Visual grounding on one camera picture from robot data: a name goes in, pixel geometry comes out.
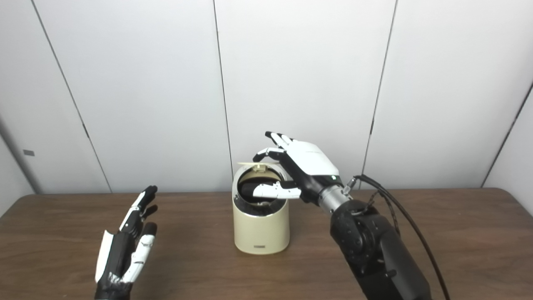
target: black cable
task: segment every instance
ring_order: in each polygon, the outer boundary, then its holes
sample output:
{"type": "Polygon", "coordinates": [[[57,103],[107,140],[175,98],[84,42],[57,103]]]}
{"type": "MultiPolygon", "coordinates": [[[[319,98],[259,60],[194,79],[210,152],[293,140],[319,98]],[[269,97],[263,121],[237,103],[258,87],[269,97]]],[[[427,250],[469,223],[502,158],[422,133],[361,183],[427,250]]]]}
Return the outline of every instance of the black cable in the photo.
{"type": "Polygon", "coordinates": [[[394,207],[392,206],[391,201],[387,197],[385,197],[384,195],[381,195],[381,197],[385,199],[385,203],[387,203],[389,211],[391,212],[392,221],[394,223],[394,229],[396,229],[396,233],[398,234],[398,236],[401,237],[400,225],[398,224],[398,219],[396,218],[396,212],[394,211],[394,207]]]}
{"type": "Polygon", "coordinates": [[[389,191],[387,191],[381,184],[379,184],[377,181],[373,180],[372,178],[366,176],[366,175],[357,175],[353,176],[354,179],[358,179],[362,182],[368,183],[369,185],[372,185],[375,187],[378,191],[382,192],[387,198],[389,198],[396,207],[401,211],[401,213],[405,216],[407,221],[409,221],[409,224],[411,227],[415,230],[416,235],[418,235],[418,238],[420,239],[420,242],[422,242],[422,245],[424,246],[424,249],[427,252],[427,255],[430,258],[431,264],[433,265],[433,268],[435,269],[435,273],[437,274],[437,278],[439,279],[440,287],[442,288],[442,292],[444,293],[444,298],[446,300],[450,300],[450,295],[448,293],[448,288],[446,287],[446,283],[444,282],[444,277],[442,277],[442,274],[440,272],[439,266],[437,264],[437,261],[435,260],[435,257],[433,256],[433,253],[431,252],[430,246],[427,244],[426,239],[424,238],[424,235],[416,225],[415,221],[407,210],[400,204],[400,202],[391,194],[389,191]]]}
{"type": "Polygon", "coordinates": [[[372,196],[370,196],[370,199],[368,200],[367,202],[367,205],[364,209],[362,209],[361,211],[355,211],[352,213],[353,216],[357,216],[357,215],[362,215],[364,213],[366,213],[366,211],[374,204],[374,197],[379,194],[381,196],[381,198],[383,198],[385,200],[385,203],[387,203],[387,206],[389,207],[389,210],[391,212],[391,216],[392,216],[392,220],[394,222],[394,229],[396,230],[396,233],[398,234],[398,236],[401,236],[400,234],[400,225],[398,225],[398,219],[396,218],[396,213],[394,212],[394,207],[392,207],[392,204],[391,204],[391,201],[380,191],[377,191],[375,192],[374,194],[372,194],[372,196]]]}

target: white finger segment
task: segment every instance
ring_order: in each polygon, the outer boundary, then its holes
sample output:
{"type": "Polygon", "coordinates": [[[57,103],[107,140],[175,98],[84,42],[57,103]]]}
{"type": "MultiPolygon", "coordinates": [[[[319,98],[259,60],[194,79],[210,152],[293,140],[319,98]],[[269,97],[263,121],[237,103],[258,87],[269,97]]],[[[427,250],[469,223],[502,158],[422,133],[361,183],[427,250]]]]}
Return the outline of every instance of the white finger segment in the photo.
{"type": "Polygon", "coordinates": [[[266,155],[268,149],[269,149],[269,148],[265,148],[265,149],[259,151],[259,152],[257,153],[257,155],[262,155],[262,154],[265,154],[265,155],[266,155]]]}
{"type": "Polygon", "coordinates": [[[278,147],[287,148],[287,143],[282,138],[280,138],[277,133],[271,133],[270,136],[272,137],[276,145],[278,145],[278,147]]]}
{"type": "Polygon", "coordinates": [[[282,188],[279,181],[273,185],[260,184],[254,189],[254,197],[275,198],[275,199],[298,199],[300,198],[299,188],[282,188]]]}
{"type": "Polygon", "coordinates": [[[135,202],[133,202],[132,207],[139,206],[139,203],[141,203],[141,200],[144,198],[145,193],[146,192],[142,192],[142,193],[139,194],[139,196],[137,197],[135,202]]]}
{"type": "Polygon", "coordinates": [[[281,135],[281,138],[287,143],[287,145],[290,145],[293,142],[286,135],[281,135]]]}
{"type": "Polygon", "coordinates": [[[285,150],[284,150],[284,149],[280,149],[280,148],[267,148],[267,149],[266,149],[266,153],[267,153],[267,155],[268,155],[270,152],[283,153],[283,152],[285,152],[285,150]]]}
{"type": "Polygon", "coordinates": [[[146,234],[141,236],[137,249],[132,253],[132,260],[130,267],[122,277],[122,282],[135,282],[137,277],[144,267],[144,263],[150,254],[152,245],[154,244],[154,239],[156,237],[151,234],[146,234]]]}

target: cream trash can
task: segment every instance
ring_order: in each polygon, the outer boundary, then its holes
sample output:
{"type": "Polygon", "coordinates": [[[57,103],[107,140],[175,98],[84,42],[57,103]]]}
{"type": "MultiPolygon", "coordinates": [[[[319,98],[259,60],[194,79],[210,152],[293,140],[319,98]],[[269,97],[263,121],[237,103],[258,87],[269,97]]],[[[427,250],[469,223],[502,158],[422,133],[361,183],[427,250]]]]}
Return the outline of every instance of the cream trash can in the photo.
{"type": "Polygon", "coordinates": [[[244,164],[233,178],[233,231],[235,246],[249,254],[273,254],[289,245],[289,201],[245,196],[245,183],[286,181],[285,171],[277,164],[244,164]]]}

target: small sticker on wall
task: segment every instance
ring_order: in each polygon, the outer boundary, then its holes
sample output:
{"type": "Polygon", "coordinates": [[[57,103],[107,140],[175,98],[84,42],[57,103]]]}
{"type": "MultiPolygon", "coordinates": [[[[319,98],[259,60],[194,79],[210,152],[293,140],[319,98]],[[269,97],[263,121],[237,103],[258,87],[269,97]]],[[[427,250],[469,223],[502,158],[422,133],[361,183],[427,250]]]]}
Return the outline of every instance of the small sticker on wall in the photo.
{"type": "Polygon", "coordinates": [[[22,152],[24,153],[24,155],[28,155],[28,156],[35,156],[35,152],[31,151],[31,150],[22,150],[22,152]]]}

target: robotic finger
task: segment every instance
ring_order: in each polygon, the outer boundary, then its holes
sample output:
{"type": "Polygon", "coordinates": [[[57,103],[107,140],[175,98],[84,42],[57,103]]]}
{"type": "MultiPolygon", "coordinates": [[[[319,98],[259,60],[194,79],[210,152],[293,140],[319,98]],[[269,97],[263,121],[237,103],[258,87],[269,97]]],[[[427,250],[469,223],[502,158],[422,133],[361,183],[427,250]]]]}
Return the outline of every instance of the robotic finger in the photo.
{"type": "Polygon", "coordinates": [[[144,263],[150,254],[154,239],[156,238],[157,225],[147,223],[144,227],[139,243],[134,253],[132,253],[130,267],[122,277],[123,282],[135,282],[144,267],[144,263]]]}
{"type": "Polygon", "coordinates": [[[247,183],[243,184],[241,192],[244,196],[271,199],[299,199],[302,191],[297,187],[290,187],[293,181],[275,183],[247,183]]]}
{"type": "Polygon", "coordinates": [[[292,140],[289,137],[281,133],[267,131],[265,132],[265,136],[272,139],[272,141],[274,142],[274,144],[276,144],[276,146],[283,148],[283,149],[286,149],[288,145],[292,142],[292,140]]]}
{"type": "Polygon", "coordinates": [[[260,162],[265,157],[270,157],[274,160],[279,160],[281,158],[281,155],[285,154],[286,151],[280,148],[265,148],[261,151],[259,151],[257,154],[255,154],[254,158],[252,159],[254,162],[260,162]]]}
{"type": "Polygon", "coordinates": [[[126,217],[119,227],[120,232],[126,232],[133,235],[134,238],[139,237],[142,231],[142,222],[149,215],[157,211],[157,206],[147,207],[156,197],[157,186],[151,185],[142,191],[135,202],[128,210],[126,217]]]}

